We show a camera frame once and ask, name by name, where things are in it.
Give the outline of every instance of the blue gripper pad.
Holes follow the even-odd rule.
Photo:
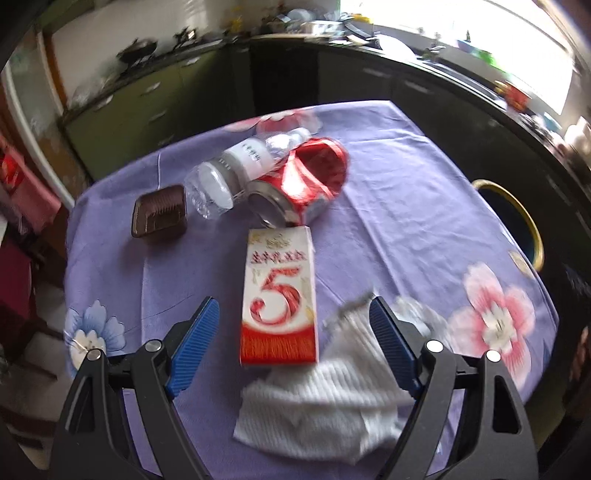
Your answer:
[[[423,389],[417,377],[417,358],[378,299],[369,305],[369,324],[398,386],[417,398]]]
[[[174,398],[189,387],[203,355],[217,332],[220,306],[210,299],[185,334],[171,359],[170,378],[165,388]]]

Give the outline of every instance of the pink flower print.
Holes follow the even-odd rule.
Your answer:
[[[501,354],[517,388],[531,370],[525,337],[535,325],[534,306],[516,286],[503,291],[493,271],[484,263],[468,267],[464,288],[470,307],[456,310],[449,319],[452,349],[480,357],[487,350]]]
[[[225,129],[230,132],[244,132],[253,127],[256,127],[257,134],[288,132],[294,128],[304,127],[314,135],[318,133],[318,130],[322,127],[322,123],[312,109],[302,108],[249,118],[248,120],[227,125]]]

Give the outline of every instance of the blue flower print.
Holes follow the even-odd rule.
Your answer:
[[[110,354],[125,347],[123,324],[117,321],[117,317],[107,319],[107,310],[98,300],[85,310],[83,316],[68,309],[64,339],[73,374],[80,368],[89,350],[100,348],[104,353]]]

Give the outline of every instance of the red snack box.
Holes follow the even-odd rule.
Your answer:
[[[314,248],[306,226],[251,230],[244,276],[242,365],[318,361]]]

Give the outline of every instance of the plastic water bottle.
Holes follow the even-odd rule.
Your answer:
[[[193,168],[184,181],[189,203],[207,219],[238,203],[246,184],[269,173],[293,148],[310,138],[303,127],[246,140]]]

